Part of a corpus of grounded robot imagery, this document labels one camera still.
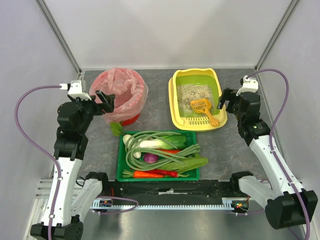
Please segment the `orange litter scoop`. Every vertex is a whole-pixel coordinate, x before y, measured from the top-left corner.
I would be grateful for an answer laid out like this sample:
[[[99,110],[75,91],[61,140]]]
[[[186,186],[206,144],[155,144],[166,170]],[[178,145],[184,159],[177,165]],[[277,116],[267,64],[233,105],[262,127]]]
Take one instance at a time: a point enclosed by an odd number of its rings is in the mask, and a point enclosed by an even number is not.
[[[195,112],[205,114],[213,127],[217,127],[219,125],[219,120],[213,117],[210,112],[212,104],[207,98],[192,100],[190,105]]]

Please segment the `pink plastic bin liner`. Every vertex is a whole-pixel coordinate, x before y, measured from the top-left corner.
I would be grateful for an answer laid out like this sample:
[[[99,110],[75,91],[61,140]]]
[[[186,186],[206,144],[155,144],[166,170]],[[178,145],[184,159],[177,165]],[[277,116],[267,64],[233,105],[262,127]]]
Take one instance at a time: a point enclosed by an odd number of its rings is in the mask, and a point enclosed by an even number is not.
[[[121,123],[140,114],[148,96],[148,86],[138,72],[129,68],[114,67],[102,72],[92,83],[89,95],[97,91],[115,95],[114,110],[102,117],[109,124]]]

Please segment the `yellow litter box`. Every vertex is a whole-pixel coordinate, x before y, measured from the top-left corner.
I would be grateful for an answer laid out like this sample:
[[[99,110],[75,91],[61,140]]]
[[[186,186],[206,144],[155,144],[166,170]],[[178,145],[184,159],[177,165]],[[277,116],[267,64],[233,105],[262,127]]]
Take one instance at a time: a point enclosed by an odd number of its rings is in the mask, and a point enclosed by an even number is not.
[[[204,113],[196,113],[191,106],[183,110],[178,101],[178,88],[201,86],[210,88],[212,100],[210,112],[219,125],[212,126]],[[223,127],[227,123],[226,107],[217,108],[222,90],[216,72],[212,68],[190,68],[177,70],[168,82],[169,107],[173,124],[180,130],[207,132]]]

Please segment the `red trash bin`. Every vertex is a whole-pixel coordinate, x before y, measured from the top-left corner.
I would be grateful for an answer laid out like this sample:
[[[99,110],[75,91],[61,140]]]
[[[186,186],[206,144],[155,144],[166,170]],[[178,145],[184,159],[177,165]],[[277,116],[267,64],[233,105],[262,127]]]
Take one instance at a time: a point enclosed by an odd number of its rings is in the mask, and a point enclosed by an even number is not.
[[[137,121],[137,119],[139,118],[139,116],[140,116],[140,113],[138,113],[136,116],[134,116],[134,117],[132,117],[130,119],[122,121],[120,124],[122,126],[129,126],[129,125],[135,123]]]

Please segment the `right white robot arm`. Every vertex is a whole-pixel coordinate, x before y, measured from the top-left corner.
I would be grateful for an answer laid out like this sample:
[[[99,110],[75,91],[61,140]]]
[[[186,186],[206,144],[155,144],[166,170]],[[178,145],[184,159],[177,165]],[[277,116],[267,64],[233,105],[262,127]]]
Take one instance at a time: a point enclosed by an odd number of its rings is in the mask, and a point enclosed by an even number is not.
[[[263,209],[269,224],[276,230],[310,224],[318,197],[295,178],[279,152],[270,128],[260,118],[261,98],[256,92],[237,93],[225,88],[217,107],[227,102],[226,111],[234,114],[239,135],[261,163],[270,186],[257,180],[250,172],[231,176],[234,186],[253,198]]]

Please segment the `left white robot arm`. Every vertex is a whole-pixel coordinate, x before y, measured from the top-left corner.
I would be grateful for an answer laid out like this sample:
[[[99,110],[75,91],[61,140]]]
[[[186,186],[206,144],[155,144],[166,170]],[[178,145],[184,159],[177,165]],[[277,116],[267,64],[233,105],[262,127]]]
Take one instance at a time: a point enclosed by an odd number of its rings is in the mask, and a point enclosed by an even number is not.
[[[114,111],[115,95],[96,91],[68,94],[69,102],[59,106],[53,157],[56,160],[50,195],[40,223],[31,226],[37,240],[79,240],[84,219],[95,198],[108,189],[105,172],[90,172],[77,197],[76,179],[88,144],[86,132],[95,116]]]

